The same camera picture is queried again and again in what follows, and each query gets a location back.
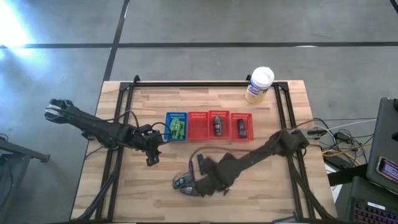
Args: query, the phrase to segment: black metal frame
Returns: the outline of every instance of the black metal frame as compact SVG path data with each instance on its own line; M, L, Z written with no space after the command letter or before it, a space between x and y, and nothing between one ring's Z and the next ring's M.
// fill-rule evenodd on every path
M250 80L250 75L247 76L246 82L245 81L228 81L228 82L140 82L140 78L136 75L134 78L133 82L122 82L120 83L119 86L119 95L118 95L118 100L116 103L116 109L115 109L115 116L119 116L121 112L121 107L122 107L122 100L125 95L125 92L128 90L128 95L127 95L127 101L126 101L126 111L131 108L131 103L132 103L132 95L134 91L134 87L158 87L158 86L247 86L248 82L247 80ZM285 114L284 114L284 108L282 105L282 98L280 91L284 91L285 94L285 99L286 99L286 104L287 104L287 110L289 112L289 119L292 127L296 125L295 122L295 116L294 116L294 111L293 111L293 105L292 105L292 100L290 98L290 92L289 92L289 86L287 82L275 82L272 84L272 87L275 90L275 97L277 100L277 106L278 106L278 111L279 111L279 118L280 118L280 125L282 129L287 129L286 125L286 119L285 119ZM124 117L123 122L127 123L129 119L128 114ZM116 149L117 151L117 157L116 157L116 162L115 162L115 167L112 173L109 174L110 168L111 168L111 161L112 161L112 156L114 151L108 151L106 155L106 160L105 160L105 165L104 165L104 172L103 172L103 178L102 178L102 184L101 184L101 190L99 194L97 195L100 196L101 198L98 200L98 202L95 204L93 207L94 210L96 210L95 214L95 219L93 220L88 220L87 216L85 217L86 219L84 220L71 220L68 223L104 223L104 222L112 222L113 220L113 213L114 213L114 206L116 204L116 196L117 196L117 191L118 191L118 182L119 182L119 174L121 170L121 163L122 163L122 158L123 158L123 147L119 147ZM288 161L293 161L292 156L287 157ZM298 164L299 164L299 170L300 170L300 175L302 176L302 179L304 182L308 185L308 177L307 177L307 172L305 170L305 164L304 164L304 159L301 151L297 153L297 159L298 159ZM292 178L292 175L290 174L290 181L292 184L292 191L293 191L293 196L294 196L294 202L295 202L295 209L297 212L298 219L301 220L304 218L303 216L303 210L301 206L301 201L300 201L300 195L299 195L299 188L296 183L296 181ZM104 203L104 196L106 192L109 190L110 186L112 185L111 189L111 197L109 200L109 208L108 212L106 215L106 218L103 218L103 203ZM308 208L308 216L309 218L313 219L315 218L315 212L313 209L313 205L310 203L309 199L305 195L306 198L306 203L307 203L307 208Z

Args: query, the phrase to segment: blue basket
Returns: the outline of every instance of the blue basket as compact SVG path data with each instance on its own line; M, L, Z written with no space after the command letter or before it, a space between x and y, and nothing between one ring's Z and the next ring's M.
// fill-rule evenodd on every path
M167 112L166 113L166 124L167 126L170 126L173 118L178 118L180 121L184 121L185 122L185 126L184 126L184 139L172 139L172 137L170 136L170 141L186 141L187 140L187 113L184 112ZM169 140L169 129L168 128L164 128L164 139Z

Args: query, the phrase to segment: white lid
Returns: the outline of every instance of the white lid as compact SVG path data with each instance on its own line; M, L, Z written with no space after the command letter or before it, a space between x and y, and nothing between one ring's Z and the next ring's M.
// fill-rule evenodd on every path
M258 67L251 75L252 82L258 87L270 87L274 82L274 72L269 67Z

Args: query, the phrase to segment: red basket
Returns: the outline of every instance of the red basket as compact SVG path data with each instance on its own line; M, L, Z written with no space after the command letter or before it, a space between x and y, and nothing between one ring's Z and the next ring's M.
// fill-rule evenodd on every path
M216 136L214 131L214 117L221 118L221 136ZM209 111L209 138L210 139L230 139L231 138L231 121L229 120L229 111Z
M209 113L188 112L187 139L206 140L209 139Z
M243 119L246 138L239 138L238 120ZM254 139L251 113L231 113L231 138L233 141L252 141Z

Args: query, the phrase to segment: concrete floor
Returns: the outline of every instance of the concrete floor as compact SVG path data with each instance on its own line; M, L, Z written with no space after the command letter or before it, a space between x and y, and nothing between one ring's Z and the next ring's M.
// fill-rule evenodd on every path
M111 44L122 4L1 1L0 44ZM388 0L132 0L120 43L398 41L397 21ZM44 108L68 98L94 113L109 53L0 49L0 133L51 153L48 164L31 162L6 223L69 219L87 141L72 126L46 121ZM279 80L305 80L316 117L372 118L381 97L398 96L397 55L398 47L118 49L110 80L242 80L265 65ZM373 128L348 127L354 135Z

